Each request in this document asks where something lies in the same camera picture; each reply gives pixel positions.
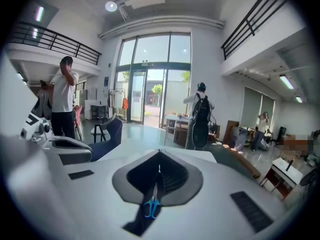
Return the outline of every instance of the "person with backpack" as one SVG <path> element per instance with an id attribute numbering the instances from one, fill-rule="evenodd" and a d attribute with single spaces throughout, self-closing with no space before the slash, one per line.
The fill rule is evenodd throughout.
<path id="1" fill-rule="evenodd" d="M 201 82 L 197 92 L 183 100 L 184 104 L 192 103 L 192 114 L 189 116 L 188 132 L 186 137 L 186 150 L 202 150 L 207 144 L 211 111 L 214 106 L 205 95 L 206 85 Z"/>

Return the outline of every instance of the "scissors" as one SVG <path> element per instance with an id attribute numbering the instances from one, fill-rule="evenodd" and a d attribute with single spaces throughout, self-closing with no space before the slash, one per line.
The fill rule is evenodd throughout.
<path id="1" fill-rule="evenodd" d="M 157 207 L 161 206 L 161 203 L 157 199 L 157 194 L 158 194 L 158 184 L 155 183 L 152 197 L 150 198 L 150 200 L 148 202 L 145 202 L 143 204 L 143 207 L 149 206 L 149 215 L 144 215 L 145 218 L 156 219 L 155 212 L 157 210 Z"/>

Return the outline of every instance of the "glass door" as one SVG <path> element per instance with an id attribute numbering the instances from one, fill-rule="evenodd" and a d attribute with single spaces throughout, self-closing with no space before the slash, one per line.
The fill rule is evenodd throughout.
<path id="1" fill-rule="evenodd" d="M 144 123 L 146 70 L 135 70 L 130 74 L 129 121 L 137 124 Z"/>
<path id="2" fill-rule="evenodd" d="M 167 93 L 167 74 L 168 70 L 165 69 L 163 71 L 163 88 L 162 88 L 162 99 L 161 99 L 161 106 L 160 106 L 160 118 L 159 118 L 159 128 L 164 128 L 164 113 L 165 113 L 165 97 Z"/>

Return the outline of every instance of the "ceiling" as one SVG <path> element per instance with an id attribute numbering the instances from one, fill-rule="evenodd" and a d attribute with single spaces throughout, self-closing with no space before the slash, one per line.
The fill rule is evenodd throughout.
<path id="1" fill-rule="evenodd" d="M 320 105 L 320 88 L 317 82 L 320 74 L 312 43 L 304 29 L 292 36 L 285 46 L 231 75 L 259 82 L 285 101 L 295 101 L 295 97 L 300 96 L 303 102 Z M 287 76 L 293 90 L 283 84 L 280 75 Z"/>
<path id="2" fill-rule="evenodd" d="M 133 9 L 131 5 L 124 3 L 128 0 L 85 0 L 99 16 L 104 19 L 104 30 L 111 29 L 124 21 L 137 20 L 140 18 L 163 15 L 188 15 L 218 19 L 224 0 L 165 0 L 165 3 L 152 4 Z M 109 12 L 105 9 L 108 1 L 116 2 L 127 14 L 124 19 L 118 9 Z"/>
<path id="3" fill-rule="evenodd" d="M 54 77 L 61 74 L 58 66 L 40 63 L 35 61 L 11 60 L 11 63 L 17 73 L 20 73 L 25 81 L 39 83 L 40 80 L 51 82 Z M 84 73 L 77 71 L 79 77 Z"/>

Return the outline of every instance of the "ceiling light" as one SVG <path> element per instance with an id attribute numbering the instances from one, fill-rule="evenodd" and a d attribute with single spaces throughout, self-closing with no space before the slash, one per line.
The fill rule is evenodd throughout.
<path id="1" fill-rule="evenodd" d="M 16 77 L 17 77 L 18 79 L 21 79 L 21 80 L 24 79 L 20 73 L 17 73 L 17 74 L 16 74 Z"/>
<path id="2" fill-rule="evenodd" d="M 301 97 L 297 96 L 297 97 L 295 97 L 295 99 L 296 99 L 297 102 L 302 103 Z"/>
<path id="3" fill-rule="evenodd" d="M 115 12 L 118 9 L 118 6 L 115 2 L 109 1 L 105 4 L 105 9 L 108 12 Z"/>
<path id="4" fill-rule="evenodd" d="M 35 29 L 33 29 L 32 37 L 33 37 L 33 38 L 37 38 L 37 36 L 38 36 L 38 29 L 35 28 Z"/>
<path id="5" fill-rule="evenodd" d="M 39 6 L 38 13 L 36 14 L 36 18 L 35 18 L 37 22 L 41 21 L 43 13 L 44 13 L 44 8 L 42 6 Z"/>
<path id="6" fill-rule="evenodd" d="M 288 80 L 288 78 L 284 74 L 280 75 L 280 79 L 286 85 L 286 87 L 288 87 L 291 90 L 294 89 L 294 86 L 292 85 L 292 83 L 290 83 L 290 81 Z"/>

